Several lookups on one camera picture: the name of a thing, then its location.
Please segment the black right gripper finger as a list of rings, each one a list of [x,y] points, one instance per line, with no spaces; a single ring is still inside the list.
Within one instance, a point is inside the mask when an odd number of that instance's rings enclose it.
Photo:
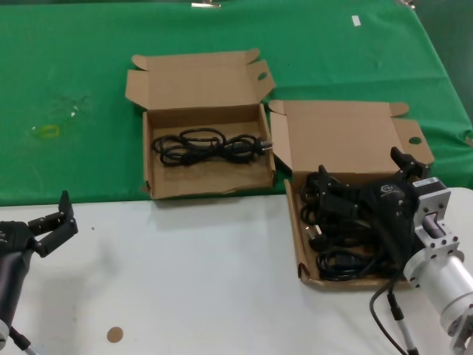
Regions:
[[[356,219],[359,215],[359,188],[336,180],[323,165],[319,166],[318,176],[317,217],[328,218],[330,215],[336,215]]]
[[[416,160],[412,155],[403,153],[398,147],[391,148],[391,159],[398,167],[395,177],[405,181],[423,180],[429,177],[430,167]]]

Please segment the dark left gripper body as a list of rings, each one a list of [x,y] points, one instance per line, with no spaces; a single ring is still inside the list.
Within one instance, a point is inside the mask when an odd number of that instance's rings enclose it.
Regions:
[[[30,222],[1,222],[1,321],[12,322],[33,254]]]

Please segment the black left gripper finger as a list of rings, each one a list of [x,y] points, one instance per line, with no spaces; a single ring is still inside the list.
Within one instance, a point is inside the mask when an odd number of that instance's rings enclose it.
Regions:
[[[46,237],[37,241],[34,250],[40,257],[47,257],[77,233],[76,220],[75,218],[70,218],[54,231],[51,231]]]
[[[46,234],[47,232],[60,234],[73,229],[73,208],[69,193],[62,192],[57,212],[31,220],[27,225],[33,234]]]

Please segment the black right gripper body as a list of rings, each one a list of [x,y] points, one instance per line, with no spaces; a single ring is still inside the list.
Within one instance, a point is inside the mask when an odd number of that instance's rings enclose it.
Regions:
[[[398,171],[358,187],[360,216],[378,232],[381,242],[397,265],[406,264],[413,247],[413,217],[416,202],[411,172]]]

